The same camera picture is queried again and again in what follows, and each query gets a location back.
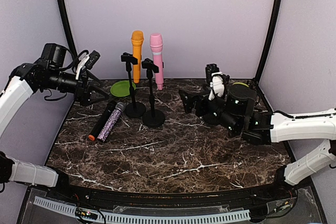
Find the black round-base stand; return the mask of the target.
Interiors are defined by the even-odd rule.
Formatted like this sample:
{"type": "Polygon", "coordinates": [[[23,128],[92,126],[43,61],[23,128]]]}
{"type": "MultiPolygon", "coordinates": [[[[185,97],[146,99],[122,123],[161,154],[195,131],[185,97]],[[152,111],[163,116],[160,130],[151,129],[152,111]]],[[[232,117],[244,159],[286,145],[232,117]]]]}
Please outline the black round-base stand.
{"type": "Polygon", "coordinates": [[[141,62],[141,66],[143,69],[146,70],[146,77],[149,81],[149,103],[150,103],[150,110],[146,111],[142,116],[143,124],[147,127],[160,127],[165,122],[165,115],[162,111],[157,110],[155,108],[155,97],[153,94],[153,74],[159,72],[158,66],[156,66],[153,60],[146,58],[141,62]]]}
{"type": "Polygon", "coordinates": [[[132,54],[124,52],[121,55],[121,61],[125,62],[126,71],[128,73],[129,92],[130,92],[130,96],[132,100],[131,103],[129,103],[125,107],[125,114],[127,117],[132,118],[132,119],[140,118],[146,112],[146,107],[143,103],[137,102],[135,100],[135,89],[133,87],[132,77],[131,77],[132,65],[137,65],[138,60],[137,58],[133,57],[132,54]]]}

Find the purple glitter microphone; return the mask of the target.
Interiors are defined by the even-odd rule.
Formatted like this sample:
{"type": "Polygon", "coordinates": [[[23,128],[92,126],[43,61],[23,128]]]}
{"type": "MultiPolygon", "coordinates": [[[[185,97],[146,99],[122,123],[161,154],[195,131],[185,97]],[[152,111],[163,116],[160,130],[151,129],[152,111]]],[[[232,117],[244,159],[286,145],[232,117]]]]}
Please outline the purple glitter microphone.
{"type": "Polygon", "coordinates": [[[118,102],[112,111],[111,115],[107,119],[104,127],[102,128],[100,134],[98,135],[98,141],[105,142],[109,136],[112,128],[117,123],[119,117],[125,110],[125,104],[123,102],[118,102]]]}

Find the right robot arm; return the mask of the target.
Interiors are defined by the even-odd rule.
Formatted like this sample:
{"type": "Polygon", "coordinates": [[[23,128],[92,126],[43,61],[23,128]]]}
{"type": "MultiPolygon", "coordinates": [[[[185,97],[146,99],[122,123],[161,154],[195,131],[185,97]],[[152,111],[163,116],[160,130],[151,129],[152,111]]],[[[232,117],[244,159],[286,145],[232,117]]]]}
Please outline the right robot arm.
{"type": "Polygon", "coordinates": [[[274,184],[268,188],[273,200],[280,199],[288,186],[335,162],[335,109],[287,114],[282,111],[258,112],[254,109],[257,92],[243,83],[234,83],[200,93],[179,90],[186,113],[210,115],[216,124],[253,145],[270,145],[289,140],[321,139],[322,143],[301,159],[277,169],[274,184]]]}

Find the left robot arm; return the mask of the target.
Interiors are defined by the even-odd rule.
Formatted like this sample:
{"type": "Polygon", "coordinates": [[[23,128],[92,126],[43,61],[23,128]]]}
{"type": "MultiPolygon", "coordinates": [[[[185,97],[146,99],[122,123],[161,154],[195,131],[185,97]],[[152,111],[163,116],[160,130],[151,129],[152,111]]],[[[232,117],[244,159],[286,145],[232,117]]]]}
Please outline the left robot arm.
{"type": "MultiPolygon", "coordinates": [[[[82,106],[106,101],[109,95],[90,83],[87,71],[100,58],[97,51],[82,51],[74,56],[68,66],[64,66],[66,54],[70,50],[62,45],[46,43],[41,56],[33,63],[23,63],[9,75],[5,88],[1,91],[1,133],[4,134],[20,110],[38,91],[58,91],[63,95],[73,94],[75,102],[82,106]]],[[[1,152],[1,185],[9,182],[28,186],[53,188],[63,201],[74,197],[74,189],[69,186],[69,177],[57,168],[20,161],[1,152]]]]}

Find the pink microphone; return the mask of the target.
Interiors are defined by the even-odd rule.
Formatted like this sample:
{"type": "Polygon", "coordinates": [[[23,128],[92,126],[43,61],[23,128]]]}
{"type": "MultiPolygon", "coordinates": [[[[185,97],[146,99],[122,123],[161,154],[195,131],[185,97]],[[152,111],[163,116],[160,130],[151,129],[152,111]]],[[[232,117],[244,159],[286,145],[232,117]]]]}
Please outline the pink microphone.
{"type": "Polygon", "coordinates": [[[153,56],[153,62],[159,69],[159,72],[155,73],[155,83],[158,90],[163,90],[163,38],[160,33],[152,33],[150,35],[150,48],[153,56]]]}

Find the black microphone orange base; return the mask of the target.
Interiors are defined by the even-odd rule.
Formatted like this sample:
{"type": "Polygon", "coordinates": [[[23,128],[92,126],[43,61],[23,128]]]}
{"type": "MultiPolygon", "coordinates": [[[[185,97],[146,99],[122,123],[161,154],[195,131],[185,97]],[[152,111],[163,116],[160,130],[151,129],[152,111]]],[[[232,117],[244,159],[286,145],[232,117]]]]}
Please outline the black microphone orange base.
{"type": "Polygon", "coordinates": [[[105,126],[108,118],[112,114],[113,110],[116,107],[116,102],[115,101],[110,101],[94,127],[92,128],[91,132],[88,135],[88,139],[91,141],[95,141],[98,138],[98,135],[100,134],[101,130],[105,126]]]}

